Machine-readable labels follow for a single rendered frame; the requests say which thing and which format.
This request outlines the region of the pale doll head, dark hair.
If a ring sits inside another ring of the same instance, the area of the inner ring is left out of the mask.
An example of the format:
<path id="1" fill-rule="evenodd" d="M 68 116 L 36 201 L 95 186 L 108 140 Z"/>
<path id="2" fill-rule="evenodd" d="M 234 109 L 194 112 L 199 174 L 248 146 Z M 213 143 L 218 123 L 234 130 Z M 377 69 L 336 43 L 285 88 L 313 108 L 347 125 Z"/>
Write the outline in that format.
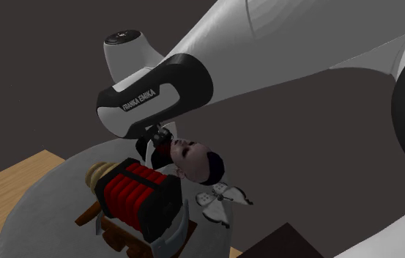
<path id="1" fill-rule="evenodd" d="M 136 142 L 141 158 L 153 169 L 160 170 L 173 165 L 176 175 L 201 185 L 214 185 L 223 179 L 223 159 L 206 145 L 178 137 L 177 125 L 162 125 L 174 135 L 167 144 L 154 147 L 147 132 Z"/>

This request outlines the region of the red black machine, wooden base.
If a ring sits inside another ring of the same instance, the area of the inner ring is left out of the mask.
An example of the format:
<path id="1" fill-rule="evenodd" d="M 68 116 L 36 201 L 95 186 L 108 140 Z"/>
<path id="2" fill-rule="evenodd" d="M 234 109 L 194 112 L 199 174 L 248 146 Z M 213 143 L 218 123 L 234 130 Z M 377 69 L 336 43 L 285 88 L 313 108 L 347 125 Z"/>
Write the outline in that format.
<path id="1" fill-rule="evenodd" d="M 134 158 L 95 163 L 85 183 L 96 202 L 75 223 L 95 220 L 95 234 L 129 258 L 179 258 L 197 227 L 182 197 L 181 180 Z"/>

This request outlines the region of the white butterfly figure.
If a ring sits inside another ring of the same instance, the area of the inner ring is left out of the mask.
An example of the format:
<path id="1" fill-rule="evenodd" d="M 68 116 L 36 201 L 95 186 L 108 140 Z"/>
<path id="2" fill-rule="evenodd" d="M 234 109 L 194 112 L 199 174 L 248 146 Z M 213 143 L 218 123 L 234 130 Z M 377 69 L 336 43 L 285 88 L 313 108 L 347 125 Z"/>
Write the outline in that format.
<path id="1" fill-rule="evenodd" d="M 196 203 L 203 207 L 202 214 L 208 221 L 221 224 L 227 229 L 230 228 L 230 222 L 223 206 L 224 201 L 253 205 L 241 188 L 229 186 L 224 182 L 212 185 L 210 192 L 196 194 L 195 199 Z"/>

